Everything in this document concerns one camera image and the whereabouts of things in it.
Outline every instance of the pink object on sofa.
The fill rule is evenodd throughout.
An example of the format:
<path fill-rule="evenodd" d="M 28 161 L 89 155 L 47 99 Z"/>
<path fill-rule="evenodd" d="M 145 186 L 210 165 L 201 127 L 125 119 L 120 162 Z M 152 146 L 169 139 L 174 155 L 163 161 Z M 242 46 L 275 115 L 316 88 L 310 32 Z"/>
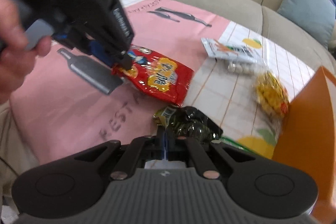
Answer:
<path fill-rule="evenodd" d="M 190 13 L 212 26 L 175 14 L 170 14 L 174 21 L 147 13 L 159 7 Z M 207 57 L 200 38 L 218 39 L 229 24 L 210 12 L 170 0 L 146 0 L 126 10 L 136 33 L 135 45 L 162 53 L 194 71 Z M 41 164 L 107 140 L 127 144 L 138 136 L 156 133 L 152 116 L 166 103 L 145 96 L 130 84 L 108 96 L 103 94 L 68 68 L 66 59 L 57 53 L 60 48 L 54 45 L 47 57 L 37 60 L 34 71 L 10 100 L 22 137 Z M 71 53 L 82 55 L 75 49 Z"/>

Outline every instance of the finger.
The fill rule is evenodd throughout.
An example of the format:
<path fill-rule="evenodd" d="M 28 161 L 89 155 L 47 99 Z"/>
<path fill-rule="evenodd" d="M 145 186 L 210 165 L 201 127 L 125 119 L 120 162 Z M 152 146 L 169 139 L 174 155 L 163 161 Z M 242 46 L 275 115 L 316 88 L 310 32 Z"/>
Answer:
<path fill-rule="evenodd" d="M 23 50 L 28 39 L 20 23 L 16 5 L 12 0 L 0 0 L 0 37 L 12 49 Z"/>
<path fill-rule="evenodd" d="M 10 96 L 10 92 L 0 92 L 0 105 L 6 103 Z"/>
<path fill-rule="evenodd" d="M 7 68 L 0 66 L 0 90 L 1 92 L 12 92 L 22 86 L 24 77 L 14 75 Z"/>
<path fill-rule="evenodd" d="M 19 77 L 30 74 L 35 65 L 36 51 L 12 51 L 6 48 L 0 55 L 0 62 L 3 67 Z"/>
<path fill-rule="evenodd" d="M 51 37 L 42 37 L 36 45 L 37 54 L 41 57 L 46 56 L 51 49 Z"/>

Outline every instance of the red snack bag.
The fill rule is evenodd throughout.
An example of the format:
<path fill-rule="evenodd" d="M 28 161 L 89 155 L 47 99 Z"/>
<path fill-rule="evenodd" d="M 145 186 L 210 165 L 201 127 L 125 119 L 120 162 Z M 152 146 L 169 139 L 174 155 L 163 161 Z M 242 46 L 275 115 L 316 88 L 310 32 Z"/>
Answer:
<path fill-rule="evenodd" d="M 193 70 L 187 66 L 169 59 L 150 49 L 132 45 L 128 55 L 133 60 L 130 70 L 119 65 L 112 68 L 112 73 L 130 80 L 142 92 L 163 101 L 181 106 Z"/>

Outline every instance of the yellow snack package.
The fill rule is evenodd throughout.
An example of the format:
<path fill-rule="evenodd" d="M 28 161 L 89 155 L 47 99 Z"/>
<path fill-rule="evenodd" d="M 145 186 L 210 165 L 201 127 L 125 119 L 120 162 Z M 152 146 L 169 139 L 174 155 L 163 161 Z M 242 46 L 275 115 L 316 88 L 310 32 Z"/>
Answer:
<path fill-rule="evenodd" d="M 258 103 L 270 117 L 285 116 L 289 107 L 288 93 L 270 71 L 257 76 L 255 90 Z"/>

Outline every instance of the orange cardboard flap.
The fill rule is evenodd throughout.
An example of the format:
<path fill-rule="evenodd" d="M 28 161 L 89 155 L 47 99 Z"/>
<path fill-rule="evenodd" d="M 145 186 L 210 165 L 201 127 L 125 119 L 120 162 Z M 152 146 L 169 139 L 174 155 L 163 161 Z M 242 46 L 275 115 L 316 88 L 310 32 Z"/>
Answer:
<path fill-rule="evenodd" d="M 318 201 L 328 204 L 334 184 L 335 113 L 336 78 L 322 66 L 290 103 L 273 154 L 273 160 L 311 175 Z"/>

